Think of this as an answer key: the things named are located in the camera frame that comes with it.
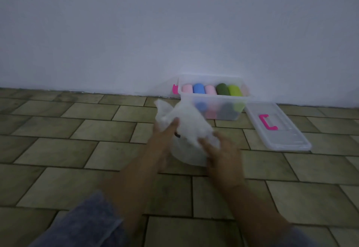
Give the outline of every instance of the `plastic lid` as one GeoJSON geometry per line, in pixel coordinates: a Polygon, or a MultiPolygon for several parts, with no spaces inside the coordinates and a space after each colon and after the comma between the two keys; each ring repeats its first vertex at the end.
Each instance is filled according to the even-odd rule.
{"type": "Polygon", "coordinates": [[[247,103],[246,113],[269,149],[308,151],[312,148],[312,144],[275,103],[247,103]]]}

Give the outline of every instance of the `pink latch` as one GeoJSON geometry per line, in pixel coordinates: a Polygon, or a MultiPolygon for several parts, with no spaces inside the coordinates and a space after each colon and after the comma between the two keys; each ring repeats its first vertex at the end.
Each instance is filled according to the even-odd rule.
{"type": "Polygon", "coordinates": [[[172,92],[173,92],[173,94],[175,94],[175,95],[178,95],[178,85],[173,85],[172,86],[172,92]]]}
{"type": "Polygon", "coordinates": [[[277,127],[277,126],[270,127],[270,126],[268,125],[268,123],[266,122],[266,120],[264,119],[265,117],[269,117],[268,114],[259,115],[258,117],[259,117],[259,119],[262,121],[262,123],[264,124],[264,126],[267,128],[267,130],[271,130],[271,131],[277,131],[277,130],[278,130],[278,127],[277,127]]]}

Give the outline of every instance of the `white plastic bag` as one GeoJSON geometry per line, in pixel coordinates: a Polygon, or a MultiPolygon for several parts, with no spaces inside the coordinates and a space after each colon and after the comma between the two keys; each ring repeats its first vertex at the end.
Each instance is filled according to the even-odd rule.
{"type": "Polygon", "coordinates": [[[207,138],[210,144],[219,148],[219,140],[213,136],[211,125],[190,102],[180,101],[172,107],[163,100],[156,100],[155,105],[157,106],[156,121],[161,131],[166,129],[174,118],[178,117],[180,120],[177,128],[180,137],[172,138],[172,155],[184,163],[205,167],[207,154],[197,139],[207,138]]]}

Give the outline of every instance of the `wall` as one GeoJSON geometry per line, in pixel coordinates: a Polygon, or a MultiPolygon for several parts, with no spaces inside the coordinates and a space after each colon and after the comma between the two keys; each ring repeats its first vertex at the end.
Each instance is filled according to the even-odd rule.
{"type": "Polygon", "coordinates": [[[359,0],[1,0],[0,86],[168,95],[180,73],[258,100],[359,106],[359,0]]]}

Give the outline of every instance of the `sleeve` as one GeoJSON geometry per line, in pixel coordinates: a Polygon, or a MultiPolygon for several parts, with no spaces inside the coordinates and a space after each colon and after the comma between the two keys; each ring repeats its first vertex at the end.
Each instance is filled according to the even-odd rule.
{"type": "Polygon", "coordinates": [[[128,244],[129,237],[121,224],[122,219],[98,191],[54,223],[29,247],[122,247],[128,244]]]}
{"type": "Polygon", "coordinates": [[[319,247],[319,245],[300,229],[291,227],[272,247],[319,247]]]}

